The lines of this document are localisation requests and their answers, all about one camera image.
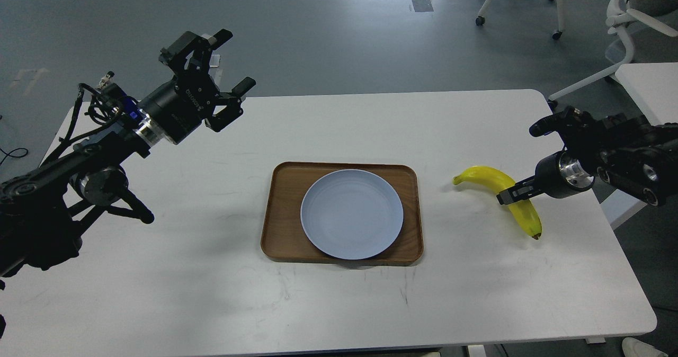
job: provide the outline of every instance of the brown tray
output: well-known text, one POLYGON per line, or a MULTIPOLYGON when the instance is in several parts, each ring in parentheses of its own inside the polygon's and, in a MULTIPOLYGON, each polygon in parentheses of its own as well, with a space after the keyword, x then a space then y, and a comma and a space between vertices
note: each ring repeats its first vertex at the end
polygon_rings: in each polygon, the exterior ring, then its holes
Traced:
POLYGON ((382 177, 403 203, 403 228, 382 253, 359 261, 368 265, 409 265, 424 252, 417 176, 404 165, 325 164, 283 162, 273 171, 269 204, 266 207, 261 249, 276 261, 345 263, 313 246, 301 225, 301 202, 308 188, 320 177, 339 169, 363 169, 382 177))

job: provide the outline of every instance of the gray floor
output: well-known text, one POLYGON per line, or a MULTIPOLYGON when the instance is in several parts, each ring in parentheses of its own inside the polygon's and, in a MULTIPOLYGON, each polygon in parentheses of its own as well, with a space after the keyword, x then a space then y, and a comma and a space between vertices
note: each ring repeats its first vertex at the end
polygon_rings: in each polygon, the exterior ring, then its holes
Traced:
MULTIPOLYGON (((417 13, 412 0, 0 0, 0 147, 31 150, 0 166, 0 181, 36 167, 78 82, 96 84, 113 70, 116 82, 140 99, 170 78, 157 62, 159 49, 187 30, 233 31, 218 50, 225 66, 221 87, 249 75, 258 82, 250 96, 509 88, 548 95, 608 65, 608 0, 566 0, 567 29, 560 41, 550 38, 557 20, 547 0, 494 0, 483 27, 473 22, 483 0, 431 1, 434 12, 417 13), (21 69, 48 72, 27 91, 35 73, 10 87, 21 69)), ((560 103, 596 117, 638 113, 622 87, 604 81, 560 103)), ((247 114, 247 102, 244 108, 247 114)), ((506 123, 525 130, 530 124, 506 123)), ((526 175, 531 168, 526 166, 526 175)), ((610 190, 597 186, 596 192, 602 198, 610 190)), ((617 231, 650 301, 673 307, 675 207, 672 200, 646 208, 617 231)), ((657 315, 657 330, 639 338, 671 352, 678 348, 678 318, 666 311, 657 315)), ((506 350, 511 356, 617 356, 619 345, 615 338, 603 345, 572 340, 506 350)), ((498 348, 487 350, 502 355, 498 348)), ((460 353, 441 351, 444 357, 460 353)))

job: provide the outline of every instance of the banana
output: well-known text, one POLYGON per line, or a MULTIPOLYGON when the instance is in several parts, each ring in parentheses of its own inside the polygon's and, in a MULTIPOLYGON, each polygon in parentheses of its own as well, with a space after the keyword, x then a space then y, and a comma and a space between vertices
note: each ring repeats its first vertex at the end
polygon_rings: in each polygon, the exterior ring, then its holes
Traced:
MULTIPOLYGON (((486 186, 495 194, 515 185, 513 178, 489 166, 472 166, 452 179, 452 183, 455 185, 464 181, 486 186)), ((539 239, 542 236, 542 221, 530 200, 511 203, 508 205, 508 209, 526 234, 534 239, 539 239)))

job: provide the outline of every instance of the light blue plate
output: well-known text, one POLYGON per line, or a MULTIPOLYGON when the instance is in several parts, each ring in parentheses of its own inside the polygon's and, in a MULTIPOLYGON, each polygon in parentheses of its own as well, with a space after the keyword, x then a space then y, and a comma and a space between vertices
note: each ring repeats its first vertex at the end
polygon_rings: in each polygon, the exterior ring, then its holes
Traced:
POLYGON ((322 176, 301 203, 301 224, 321 251, 363 260, 386 250, 403 226, 398 193, 380 176, 342 169, 322 176))

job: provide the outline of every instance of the table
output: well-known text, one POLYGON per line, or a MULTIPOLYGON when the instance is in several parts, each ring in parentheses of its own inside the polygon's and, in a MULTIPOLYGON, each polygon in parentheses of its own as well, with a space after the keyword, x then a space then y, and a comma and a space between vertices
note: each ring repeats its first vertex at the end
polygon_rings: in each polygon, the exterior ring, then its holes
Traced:
POLYGON ((154 224, 102 217, 81 255, 25 267, 2 293, 0 355, 261 355, 633 335, 656 317, 592 192, 533 198, 526 236, 488 191, 451 185, 473 164, 516 179, 560 150, 528 126, 536 91, 247 99, 123 167, 154 224), (259 239, 281 162, 414 169, 424 255, 409 267, 276 263, 259 239))
MULTIPOLYGON (((630 63, 615 73, 619 83, 652 125, 678 121, 678 63, 630 63)), ((603 203, 612 228, 617 228, 646 203, 615 190, 603 203)))

